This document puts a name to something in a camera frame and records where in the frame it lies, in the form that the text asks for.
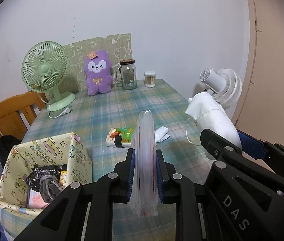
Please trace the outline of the grey sock bundle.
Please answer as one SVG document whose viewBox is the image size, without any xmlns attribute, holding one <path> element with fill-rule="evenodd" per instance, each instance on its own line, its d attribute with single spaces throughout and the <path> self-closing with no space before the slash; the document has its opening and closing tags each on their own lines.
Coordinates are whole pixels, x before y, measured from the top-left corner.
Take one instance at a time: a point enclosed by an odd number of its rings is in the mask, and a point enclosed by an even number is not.
<svg viewBox="0 0 284 241">
<path fill-rule="evenodd" d="M 55 175 L 43 175 L 41 177 L 39 193 L 45 203 L 52 202 L 62 191 Z"/>
</svg>

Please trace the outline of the beige white cloth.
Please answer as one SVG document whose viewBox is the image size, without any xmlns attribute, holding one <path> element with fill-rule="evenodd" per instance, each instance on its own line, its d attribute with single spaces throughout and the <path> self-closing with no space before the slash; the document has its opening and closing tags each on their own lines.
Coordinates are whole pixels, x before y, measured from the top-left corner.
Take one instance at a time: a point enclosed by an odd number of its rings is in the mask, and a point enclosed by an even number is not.
<svg viewBox="0 0 284 241">
<path fill-rule="evenodd" d="M 162 142 L 164 140 L 167 140 L 170 135 L 168 134 L 169 129 L 167 127 L 160 127 L 157 130 L 154 131 L 154 139 L 155 139 L 155 143 L 159 143 Z"/>
</svg>

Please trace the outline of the colourful tissue pack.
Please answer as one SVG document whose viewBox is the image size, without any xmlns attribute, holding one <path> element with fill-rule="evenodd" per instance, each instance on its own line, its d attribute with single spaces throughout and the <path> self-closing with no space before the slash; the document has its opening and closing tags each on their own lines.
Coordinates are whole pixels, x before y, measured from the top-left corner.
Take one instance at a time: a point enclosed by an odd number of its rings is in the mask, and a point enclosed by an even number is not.
<svg viewBox="0 0 284 241">
<path fill-rule="evenodd" d="M 130 148 L 134 128 L 111 128 L 105 143 L 107 147 Z"/>
</svg>

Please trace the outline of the pink wet wipes pack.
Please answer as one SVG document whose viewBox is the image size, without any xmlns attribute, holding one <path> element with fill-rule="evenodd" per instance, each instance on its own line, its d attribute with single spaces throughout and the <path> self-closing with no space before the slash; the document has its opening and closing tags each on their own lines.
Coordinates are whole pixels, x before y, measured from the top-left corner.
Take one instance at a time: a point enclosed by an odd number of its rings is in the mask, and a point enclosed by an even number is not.
<svg viewBox="0 0 284 241">
<path fill-rule="evenodd" d="M 43 200 L 41 193 L 30 189 L 28 207 L 31 209 L 43 209 L 47 203 Z"/>
</svg>

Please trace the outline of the white cloth bag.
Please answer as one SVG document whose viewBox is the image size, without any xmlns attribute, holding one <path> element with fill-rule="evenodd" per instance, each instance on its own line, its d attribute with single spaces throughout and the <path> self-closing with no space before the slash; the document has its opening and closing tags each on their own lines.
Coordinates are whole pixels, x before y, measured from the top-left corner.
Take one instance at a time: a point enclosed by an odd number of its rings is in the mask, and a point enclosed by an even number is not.
<svg viewBox="0 0 284 241">
<path fill-rule="evenodd" d="M 185 113 L 194 119 L 200 133 L 210 129 L 237 146 L 240 149 L 240 155 L 243 156 L 240 137 L 235 126 L 211 94 L 198 93 L 193 98 L 189 98 L 188 102 Z"/>
</svg>

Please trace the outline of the yellow cartoon storage box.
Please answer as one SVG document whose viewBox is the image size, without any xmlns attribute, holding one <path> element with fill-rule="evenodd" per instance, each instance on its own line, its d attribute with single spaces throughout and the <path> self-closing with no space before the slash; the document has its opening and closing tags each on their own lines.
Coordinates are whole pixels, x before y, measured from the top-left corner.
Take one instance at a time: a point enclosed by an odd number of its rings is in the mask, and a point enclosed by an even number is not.
<svg viewBox="0 0 284 241">
<path fill-rule="evenodd" d="M 71 132 L 14 146 L 0 179 L 0 208 L 37 216 L 41 209 L 28 208 L 29 186 L 25 180 L 35 165 L 66 164 L 66 185 L 92 182 L 92 161 L 80 137 Z"/>
</svg>

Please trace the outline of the white floor fan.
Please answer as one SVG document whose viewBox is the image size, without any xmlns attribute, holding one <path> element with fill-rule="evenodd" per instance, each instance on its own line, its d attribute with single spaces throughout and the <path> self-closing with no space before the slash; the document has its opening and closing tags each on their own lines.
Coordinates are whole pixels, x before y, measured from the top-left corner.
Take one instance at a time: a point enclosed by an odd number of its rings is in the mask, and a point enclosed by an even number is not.
<svg viewBox="0 0 284 241">
<path fill-rule="evenodd" d="M 231 68 L 221 68 L 217 71 L 206 68 L 199 79 L 212 91 L 213 99 L 224 109 L 235 105 L 242 93 L 242 81 Z"/>
</svg>

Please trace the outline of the green fan power plug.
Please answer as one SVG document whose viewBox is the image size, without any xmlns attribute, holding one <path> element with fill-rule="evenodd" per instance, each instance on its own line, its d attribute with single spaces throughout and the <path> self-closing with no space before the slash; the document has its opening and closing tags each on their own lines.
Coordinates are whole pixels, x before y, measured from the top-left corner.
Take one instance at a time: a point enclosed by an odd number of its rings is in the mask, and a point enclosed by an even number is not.
<svg viewBox="0 0 284 241">
<path fill-rule="evenodd" d="M 71 113 L 71 111 L 73 111 L 73 109 L 69 106 L 67 106 L 63 111 L 61 111 L 60 113 L 56 113 L 55 111 L 51 111 L 51 106 L 49 104 L 49 106 L 47 107 L 47 111 L 48 111 L 48 117 L 50 119 L 57 119 L 63 115 L 69 114 Z"/>
</svg>

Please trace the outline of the black cloth on chair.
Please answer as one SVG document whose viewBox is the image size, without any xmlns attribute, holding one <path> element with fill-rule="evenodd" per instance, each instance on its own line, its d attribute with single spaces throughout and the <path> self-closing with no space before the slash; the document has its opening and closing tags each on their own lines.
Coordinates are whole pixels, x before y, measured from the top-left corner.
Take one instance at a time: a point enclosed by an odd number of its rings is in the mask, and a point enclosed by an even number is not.
<svg viewBox="0 0 284 241">
<path fill-rule="evenodd" d="M 0 138 L 0 162 L 2 168 L 4 168 L 6 164 L 11 149 L 15 145 L 19 145 L 21 142 L 21 140 L 17 139 L 14 136 L 2 136 Z"/>
</svg>

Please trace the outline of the cotton swab container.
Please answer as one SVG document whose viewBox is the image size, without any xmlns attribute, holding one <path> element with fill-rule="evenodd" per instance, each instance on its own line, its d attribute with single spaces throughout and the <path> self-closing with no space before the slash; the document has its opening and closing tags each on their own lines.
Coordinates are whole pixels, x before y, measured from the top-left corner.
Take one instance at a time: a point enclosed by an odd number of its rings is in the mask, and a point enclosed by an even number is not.
<svg viewBox="0 0 284 241">
<path fill-rule="evenodd" d="M 144 73 L 145 87 L 153 88 L 156 86 L 156 73 L 154 71 L 146 71 Z"/>
</svg>

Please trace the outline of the wooden chair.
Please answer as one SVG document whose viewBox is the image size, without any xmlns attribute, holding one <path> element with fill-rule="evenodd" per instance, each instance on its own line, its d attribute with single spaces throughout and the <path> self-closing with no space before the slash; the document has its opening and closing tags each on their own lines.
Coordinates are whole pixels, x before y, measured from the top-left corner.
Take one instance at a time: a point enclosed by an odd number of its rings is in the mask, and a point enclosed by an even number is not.
<svg viewBox="0 0 284 241">
<path fill-rule="evenodd" d="M 14 136 L 22 140 L 35 118 L 35 108 L 42 110 L 46 95 L 28 91 L 0 102 L 0 137 Z"/>
</svg>

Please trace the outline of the glass mason jar mug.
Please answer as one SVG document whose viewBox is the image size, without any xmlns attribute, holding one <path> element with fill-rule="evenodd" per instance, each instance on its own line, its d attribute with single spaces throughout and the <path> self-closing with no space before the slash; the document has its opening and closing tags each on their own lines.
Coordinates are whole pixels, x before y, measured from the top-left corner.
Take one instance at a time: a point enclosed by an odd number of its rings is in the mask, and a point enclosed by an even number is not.
<svg viewBox="0 0 284 241">
<path fill-rule="evenodd" d="M 115 81 L 123 90 L 137 88 L 136 67 L 134 59 L 120 61 L 120 67 L 115 70 Z"/>
</svg>

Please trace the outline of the purple plush toy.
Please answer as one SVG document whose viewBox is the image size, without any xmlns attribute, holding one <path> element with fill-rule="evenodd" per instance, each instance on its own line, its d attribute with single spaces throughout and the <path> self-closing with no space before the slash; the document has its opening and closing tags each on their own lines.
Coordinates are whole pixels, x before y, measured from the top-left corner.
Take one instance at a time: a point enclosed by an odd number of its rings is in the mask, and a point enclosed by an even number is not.
<svg viewBox="0 0 284 241">
<path fill-rule="evenodd" d="M 84 73 L 86 75 L 87 94 L 106 94 L 111 91 L 113 76 L 111 61 L 106 50 L 89 52 L 85 58 Z"/>
</svg>

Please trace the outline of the green desk fan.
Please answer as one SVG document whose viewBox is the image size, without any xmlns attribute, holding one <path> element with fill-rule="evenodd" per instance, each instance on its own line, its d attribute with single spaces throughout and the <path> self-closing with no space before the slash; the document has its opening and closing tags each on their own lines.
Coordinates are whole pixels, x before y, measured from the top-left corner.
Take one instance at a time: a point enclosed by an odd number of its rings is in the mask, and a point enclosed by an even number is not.
<svg viewBox="0 0 284 241">
<path fill-rule="evenodd" d="M 67 54 L 62 45 L 54 41 L 43 41 L 34 45 L 25 55 L 21 75 L 33 92 L 52 93 L 53 98 L 47 102 L 47 111 L 61 111 L 54 118 L 71 113 L 70 105 L 76 96 L 72 92 L 61 93 L 58 86 L 67 73 Z"/>
</svg>

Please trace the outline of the green cartoon cardboard panel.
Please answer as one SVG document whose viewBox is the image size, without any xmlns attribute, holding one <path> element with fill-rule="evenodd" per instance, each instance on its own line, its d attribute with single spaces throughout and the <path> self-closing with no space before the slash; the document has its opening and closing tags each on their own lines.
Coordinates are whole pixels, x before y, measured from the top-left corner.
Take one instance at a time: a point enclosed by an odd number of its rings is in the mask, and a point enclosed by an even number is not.
<svg viewBox="0 0 284 241">
<path fill-rule="evenodd" d="M 105 62 L 111 62 L 110 75 L 120 67 L 120 61 L 132 59 L 131 33 L 90 38 L 64 46 L 67 54 L 67 72 L 58 86 L 61 93 L 86 91 L 86 73 L 88 63 L 100 57 L 100 51 L 106 51 Z"/>
</svg>

